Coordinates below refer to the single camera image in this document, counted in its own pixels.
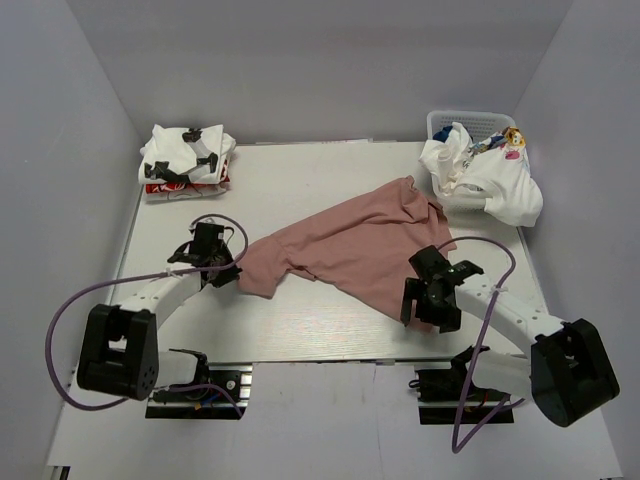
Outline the pink t shirt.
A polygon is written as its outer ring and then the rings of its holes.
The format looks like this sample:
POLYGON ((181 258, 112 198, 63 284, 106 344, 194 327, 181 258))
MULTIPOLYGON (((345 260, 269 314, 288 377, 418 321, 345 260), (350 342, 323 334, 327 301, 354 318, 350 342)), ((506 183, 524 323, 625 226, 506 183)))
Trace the pink t shirt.
POLYGON ((293 274, 319 280, 399 320, 411 256, 455 246, 440 205, 398 178, 253 242, 240 262, 239 289, 272 298, 293 274))

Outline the white printed t shirt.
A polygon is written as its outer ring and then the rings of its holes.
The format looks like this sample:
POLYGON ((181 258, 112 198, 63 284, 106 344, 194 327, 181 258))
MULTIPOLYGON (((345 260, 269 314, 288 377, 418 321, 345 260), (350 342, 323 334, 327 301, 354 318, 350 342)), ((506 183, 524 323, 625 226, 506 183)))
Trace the white printed t shirt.
POLYGON ((543 196, 531 176, 526 141, 516 127, 475 141, 458 122, 445 143, 427 140, 419 163, 445 196, 482 192, 483 212, 515 227, 533 227, 543 196))

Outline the blue t shirt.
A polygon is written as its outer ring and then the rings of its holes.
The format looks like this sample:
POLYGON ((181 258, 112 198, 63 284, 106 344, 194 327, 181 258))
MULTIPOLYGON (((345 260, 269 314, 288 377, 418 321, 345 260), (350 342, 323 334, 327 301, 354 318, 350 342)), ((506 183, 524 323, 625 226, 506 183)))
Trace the blue t shirt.
POLYGON ((432 139, 436 140, 436 141, 439 141, 439 142, 442 142, 442 143, 445 143, 447 141, 449 135, 450 135, 450 132, 451 132, 452 128, 453 128, 452 125, 448 125, 448 126, 443 127, 441 130, 439 130, 439 131, 437 131, 437 132, 435 132, 433 134, 432 139))

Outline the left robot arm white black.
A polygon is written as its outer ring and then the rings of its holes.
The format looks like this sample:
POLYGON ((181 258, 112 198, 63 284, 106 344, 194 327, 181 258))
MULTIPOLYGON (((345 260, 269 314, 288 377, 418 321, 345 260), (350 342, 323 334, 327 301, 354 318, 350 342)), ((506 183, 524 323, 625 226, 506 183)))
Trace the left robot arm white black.
POLYGON ((206 356, 192 350, 161 351, 159 327, 205 287, 222 287, 239 278, 224 241, 227 228, 199 222, 192 239, 168 259, 169 271, 116 305, 89 312, 77 382, 80 388, 133 400, 158 389, 178 387, 199 399, 211 387, 206 356))

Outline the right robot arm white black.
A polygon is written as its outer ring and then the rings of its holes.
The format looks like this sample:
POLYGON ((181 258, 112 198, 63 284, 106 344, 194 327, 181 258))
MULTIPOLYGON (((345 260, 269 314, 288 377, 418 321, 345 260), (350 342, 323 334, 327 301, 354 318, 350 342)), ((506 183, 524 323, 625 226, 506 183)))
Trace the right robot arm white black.
POLYGON ((430 323, 442 333, 460 329, 462 317, 489 323, 519 349, 503 354, 469 347, 447 369, 418 371, 411 387, 424 403, 457 398, 483 403, 499 395, 533 402, 553 424, 568 427, 616 398, 620 386, 597 328, 544 313, 506 292, 483 269, 450 263, 434 246, 414 254, 416 275, 405 281, 401 321, 430 323))

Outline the folded red white t shirt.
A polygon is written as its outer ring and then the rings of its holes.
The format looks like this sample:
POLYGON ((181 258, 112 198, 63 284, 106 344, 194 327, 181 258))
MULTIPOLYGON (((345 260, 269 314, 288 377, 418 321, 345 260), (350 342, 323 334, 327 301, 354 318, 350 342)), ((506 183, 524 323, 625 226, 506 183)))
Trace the folded red white t shirt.
POLYGON ((169 172, 167 166, 167 162, 161 162, 160 167, 151 167, 144 163, 143 172, 151 175, 150 179, 145 179, 142 183, 147 202, 166 202, 218 196, 224 194, 230 187, 228 160, 225 160, 222 164, 222 178, 217 184, 176 183, 165 180, 160 183, 152 183, 152 180, 159 179, 158 173, 168 173, 170 179, 177 179, 176 175, 169 172))

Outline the folded white black t shirt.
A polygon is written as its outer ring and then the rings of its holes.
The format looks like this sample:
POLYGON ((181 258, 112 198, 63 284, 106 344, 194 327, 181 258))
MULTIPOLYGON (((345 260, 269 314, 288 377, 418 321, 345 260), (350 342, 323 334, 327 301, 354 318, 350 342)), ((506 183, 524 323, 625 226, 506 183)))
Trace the folded white black t shirt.
POLYGON ((235 148, 235 138, 222 124, 205 128, 156 124, 140 149, 138 181, 142 185, 221 184, 228 178, 235 148))

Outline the white plastic basket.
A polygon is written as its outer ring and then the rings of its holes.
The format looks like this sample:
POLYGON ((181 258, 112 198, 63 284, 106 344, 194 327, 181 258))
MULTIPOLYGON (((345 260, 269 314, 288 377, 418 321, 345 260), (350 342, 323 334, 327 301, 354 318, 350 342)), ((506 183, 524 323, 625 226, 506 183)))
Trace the white plastic basket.
MULTIPOLYGON (((426 132, 428 139, 451 125, 453 122, 461 123, 474 140, 484 140, 492 133, 502 131, 507 127, 515 127, 515 121, 508 115, 493 112, 433 110, 426 118, 426 132)), ((471 191, 451 198, 440 193, 436 180, 432 181, 433 191, 445 211, 467 212, 483 211, 485 197, 482 192, 478 194, 471 191)))

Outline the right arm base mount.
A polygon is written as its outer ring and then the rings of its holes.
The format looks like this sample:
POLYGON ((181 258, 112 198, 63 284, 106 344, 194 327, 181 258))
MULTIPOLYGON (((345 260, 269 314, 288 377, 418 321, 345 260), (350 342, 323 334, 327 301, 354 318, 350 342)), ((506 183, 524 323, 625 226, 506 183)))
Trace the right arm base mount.
MULTIPOLYGON (((453 426, 464 377, 448 369, 419 369, 408 384, 417 394, 419 421, 426 426, 453 426)), ((462 425, 476 425, 504 397, 501 392, 470 386, 461 416, 462 425)))

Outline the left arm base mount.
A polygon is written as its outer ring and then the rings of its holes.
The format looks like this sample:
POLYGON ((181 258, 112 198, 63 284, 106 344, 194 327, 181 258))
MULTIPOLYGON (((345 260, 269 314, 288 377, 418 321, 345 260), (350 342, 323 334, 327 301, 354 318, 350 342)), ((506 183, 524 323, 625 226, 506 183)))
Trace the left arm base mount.
POLYGON ((145 418, 164 420, 239 420, 249 404, 251 364, 209 364, 193 382, 203 388, 155 391, 147 401, 145 418))

